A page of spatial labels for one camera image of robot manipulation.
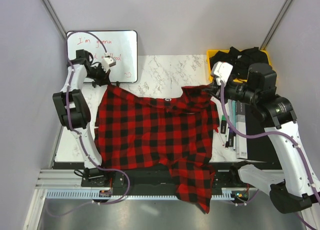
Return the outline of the red black plaid shirt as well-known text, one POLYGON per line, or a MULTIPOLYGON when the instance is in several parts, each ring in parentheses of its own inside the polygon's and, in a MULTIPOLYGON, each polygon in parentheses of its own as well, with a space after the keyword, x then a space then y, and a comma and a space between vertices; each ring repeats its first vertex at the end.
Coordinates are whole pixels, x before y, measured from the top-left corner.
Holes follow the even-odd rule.
POLYGON ((97 110, 95 145, 106 168, 166 166, 178 199, 210 211, 210 165, 219 115, 205 86, 182 87, 177 98, 138 97, 109 85, 97 110))

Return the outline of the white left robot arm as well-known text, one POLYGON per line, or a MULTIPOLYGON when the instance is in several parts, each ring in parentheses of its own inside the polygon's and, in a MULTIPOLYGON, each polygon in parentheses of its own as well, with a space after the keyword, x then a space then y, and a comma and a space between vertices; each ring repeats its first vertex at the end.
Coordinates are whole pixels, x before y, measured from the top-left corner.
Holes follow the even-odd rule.
POLYGON ((116 65, 116 60, 107 52, 97 65, 92 58, 93 55, 86 50, 76 51, 75 59, 68 60, 64 86, 53 94, 52 99, 61 125, 72 133, 81 150, 84 170, 80 176, 87 182, 106 186, 110 175, 102 170, 103 160, 91 133, 91 112, 82 88, 86 78, 98 86, 111 84, 111 67, 116 65))

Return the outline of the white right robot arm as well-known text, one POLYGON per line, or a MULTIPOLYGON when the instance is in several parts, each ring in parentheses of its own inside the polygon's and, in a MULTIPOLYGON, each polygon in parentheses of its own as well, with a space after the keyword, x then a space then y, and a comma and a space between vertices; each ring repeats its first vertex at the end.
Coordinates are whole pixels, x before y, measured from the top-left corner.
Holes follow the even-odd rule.
POLYGON ((276 94, 277 73, 267 63, 254 63, 248 68, 247 81, 235 83, 231 79, 233 66, 227 62, 217 62, 211 70, 213 82, 205 91, 221 102, 226 116, 225 101, 234 100, 249 105, 264 132, 246 135, 238 131, 227 120, 230 129, 246 139, 267 136, 277 154, 284 178, 258 169, 253 164, 242 161, 234 164, 229 181, 239 187, 244 183, 254 186, 269 196, 274 207, 283 214, 294 213, 312 207, 320 201, 320 180, 311 167, 304 150, 291 102, 276 94))

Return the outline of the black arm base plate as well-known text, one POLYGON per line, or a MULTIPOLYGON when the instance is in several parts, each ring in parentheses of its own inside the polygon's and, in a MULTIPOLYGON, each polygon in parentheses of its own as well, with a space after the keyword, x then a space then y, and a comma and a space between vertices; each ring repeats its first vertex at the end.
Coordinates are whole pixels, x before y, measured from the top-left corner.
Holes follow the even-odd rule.
MULTIPOLYGON (((223 188, 239 188, 246 190, 247 184, 232 181, 230 174, 231 162, 212 162, 209 164, 215 170, 212 194, 222 193, 223 188)), ((149 168, 126 170, 125 173, 130 179, 128 196, 160 196, 175 195, 176 186, 170 175, 168 168, 158 164, 149 168)), ((82 187, 92 187, 93 189, 112 188, 113 195, 125 193, 128 181, 119 172, 99 173, 98 177, 91 180, 82 179, 82 187)))

